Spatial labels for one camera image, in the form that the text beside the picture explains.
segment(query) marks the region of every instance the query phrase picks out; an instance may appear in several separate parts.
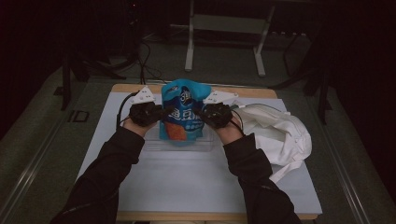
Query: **gray floor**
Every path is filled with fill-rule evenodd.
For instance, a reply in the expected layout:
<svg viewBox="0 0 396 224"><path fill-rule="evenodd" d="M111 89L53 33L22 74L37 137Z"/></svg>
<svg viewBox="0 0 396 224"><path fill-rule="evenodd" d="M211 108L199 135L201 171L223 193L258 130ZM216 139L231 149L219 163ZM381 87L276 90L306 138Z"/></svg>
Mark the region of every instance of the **gray floor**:
<svg viewBox="0 0 396 224"><path fill-rule="evenodd" d="M174 41L170 42L161 41L155 35L147 39L150 46L145 73L148 81L161 82L152 76L159 76L160 71L165 81L183 77L205 83L262 88L288 78L282 53L290 38L283 35L270 35L266 40L262 56L267 76L258 77L252 42L234 46L221 39L213 42L199 36L193 70L186 73L186 33L176 33ZM290 70L296 68L307 47L309 41L301 37L290 49ZM146 47L142 46L141 50L143 58L148 55ZM121 75L128 77L122 82L137 83L139 72L137 65L121 71ZM107 95L114 83L120 83L99 74L93 74L88 83L74 80L73 101L66 111L61 111L61 97L52 95L56 87L62 85L61 75L59 70L49 77L0 143L0 206L6 208L0 214L2 223L48 223L61 209L91 142ZM328 125L322 125L316 113L318 97L304 96L303 85L304 81L300 81L276 93L312 135L314 150L306 164L323 209L316 223L396 223L394 203L336 92L332 89L329 92L332 110L326 113ZM67 122L72 110L89 111L88 122ZM43 160L31 162L35 155ZM38 172L25 173L29 166ZM20 178L27 184L13 192Z"/></svg>

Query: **snack bag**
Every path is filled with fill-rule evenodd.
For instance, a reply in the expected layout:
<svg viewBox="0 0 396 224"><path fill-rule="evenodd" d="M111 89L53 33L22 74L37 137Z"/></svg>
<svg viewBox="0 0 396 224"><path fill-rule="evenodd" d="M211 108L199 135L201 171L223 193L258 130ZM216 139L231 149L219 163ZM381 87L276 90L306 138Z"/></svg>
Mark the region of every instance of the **snack bag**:
<svg viewBox="0 0 396 224"><path fill-rule="evenodd" d="M203 100L211 87L188 79L177 79L163 86L163 108L173 105L175 110L160 122L163 140L195 141L202 137L204 122L192 110L202 109Z"/></svg>

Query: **black jacket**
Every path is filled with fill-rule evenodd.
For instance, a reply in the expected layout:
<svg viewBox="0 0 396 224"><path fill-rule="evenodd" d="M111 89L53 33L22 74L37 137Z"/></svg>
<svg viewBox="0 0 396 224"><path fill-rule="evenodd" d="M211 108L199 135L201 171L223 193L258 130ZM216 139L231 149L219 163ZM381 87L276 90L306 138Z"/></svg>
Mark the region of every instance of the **black jacket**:
<svg viewBox="0 0 396 224"><path fill-rule="evenodd" d="M119 128L78 179L51 224L115 223L120 183L132 164L138 163L144 143L138 134ZM224 146L224 150L230 171L238 176L244 191L248 223L301 223L289 197L268 179L271 165L264 152L256 149L253 134Z"/></svg>

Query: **black sleeve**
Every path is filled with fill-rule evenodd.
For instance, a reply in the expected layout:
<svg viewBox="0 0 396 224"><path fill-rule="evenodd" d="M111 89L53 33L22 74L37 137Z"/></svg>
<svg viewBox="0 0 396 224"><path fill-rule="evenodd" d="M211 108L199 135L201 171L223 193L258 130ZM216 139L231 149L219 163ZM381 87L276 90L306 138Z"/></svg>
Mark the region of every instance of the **black sleeve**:
<svg viewBox="0 0 396 224"><path fill-rule="evenodd" d="M301 223L289 196L269 179L271 164L256 149L254 134L224 146L230 172L244 191L247 223Z"/></svg>
<svg viewBox="0 0 396 224"><path fill-rule="evenodd" d="M140 135L119 128L77 180L64 209L51 223L115 223L120 183L138 163L144 144Z"/></svg>

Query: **dark background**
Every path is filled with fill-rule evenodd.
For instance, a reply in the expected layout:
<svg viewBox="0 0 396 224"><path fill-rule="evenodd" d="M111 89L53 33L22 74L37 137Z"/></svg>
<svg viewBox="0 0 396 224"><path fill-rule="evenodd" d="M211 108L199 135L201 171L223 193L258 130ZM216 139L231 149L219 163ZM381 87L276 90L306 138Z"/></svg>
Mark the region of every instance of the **dark background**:
<svg viewBox="0 0 396 224"><path fill-rule="evenodd" d="M61 66L65 38L93 59L105 62L107 55L128 54L138 48L133 42L120 44L125 36L138 38L139 33L125 29L124 22L133 20L134 16L164 36L168 35L169 23L188 24L189 1L150 0L143 5L135 2L139 8L125 14L125 8L129 8L125 3L130 3L127 1L1 0L0 136L3 137L19 117L44 80ZM225 15L235 13L232 11L235 1L202 1L201 5L196 2L197 9L216 10ZM327 38L319 44L321 50L308 54L305 64L317 63L318 55L325 57L330 83L396 202L396 4L386 0L343 3L332 12L325 31ZM306 27L312 27L309 22L325 18L321 11L306 8L309 10L304 14L301 13L304 7L280 7L274 16L272 31L287 34L304 31L315 37L315 31ZM237 13L261 15L255 6L248 4L238 8ZM109 30L113 35L106 36Z"/></svg>

